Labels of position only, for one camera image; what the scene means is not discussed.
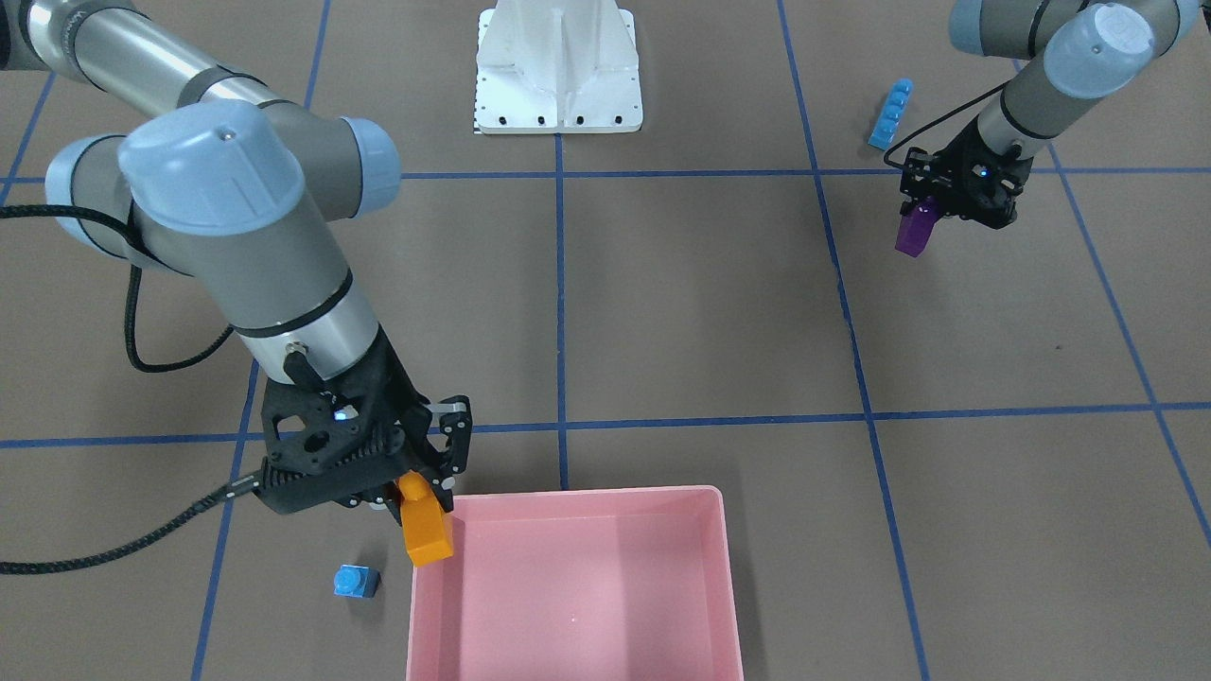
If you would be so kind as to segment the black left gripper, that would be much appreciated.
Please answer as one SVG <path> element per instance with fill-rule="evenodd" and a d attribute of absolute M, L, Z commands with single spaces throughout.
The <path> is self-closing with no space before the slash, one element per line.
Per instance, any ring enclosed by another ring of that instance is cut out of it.
<path fill-rule="evenodd" d="M 951 217 L 991 229 L 1012 224 L 1032 165 L 1018 143 L 1008 154 L 991 150 L 974 122 L 943 150 L 909 147 L 900 191 L 903 201 L 922 200 L 911 210 L 911 236 L 930 238 L 939 221 Z"/>

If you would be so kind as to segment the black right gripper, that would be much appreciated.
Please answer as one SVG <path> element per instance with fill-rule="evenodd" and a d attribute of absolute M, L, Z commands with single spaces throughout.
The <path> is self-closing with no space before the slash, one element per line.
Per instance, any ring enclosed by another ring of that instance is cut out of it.
<path fill-rule="evenodd" d="M 266 456 L 256 496 L 280 515 L 365 500 L 398 516 L 397 480 L 417 471 L 442 513 L 453 513 L 455 477 L 470 457 L 470 397 L 429 401 L 384 332 L 342 374 L 325 378 L 310 357 L 291 348 L 282 362 L 287 382 L 266 383 Z"/>

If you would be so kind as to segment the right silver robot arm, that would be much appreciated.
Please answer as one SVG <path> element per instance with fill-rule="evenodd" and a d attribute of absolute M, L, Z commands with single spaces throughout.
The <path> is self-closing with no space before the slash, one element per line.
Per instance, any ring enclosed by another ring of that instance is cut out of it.
<path fill-rule="evenodd" d="M 398 514 L 412 475 L 450 513 L 470 401 L 412 387 L 329 228 L 397 198 L 380 125 L 320 118 L 130 1 L 5 1 L 2 69 L 90 82 L 147 118 L 64 148 L 48 211 L 96 252 L 207 288 L 266 376 L 256 496 L 282 515 L 326 500 Z"/>

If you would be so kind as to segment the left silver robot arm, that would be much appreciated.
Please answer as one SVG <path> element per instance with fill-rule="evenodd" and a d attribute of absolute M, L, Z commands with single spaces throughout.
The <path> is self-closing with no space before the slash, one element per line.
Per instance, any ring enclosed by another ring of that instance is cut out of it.
<path fill-rule="evenodd" d="M 1025 69 L 983 95 L 945 148 L 905 153 L 897 251 L 922 254 L 943 218 L 1012 224 L 1038 151 L 1173 48 L 1200 12 L 1203 1 L 957 1 L 952 45 Z"/>

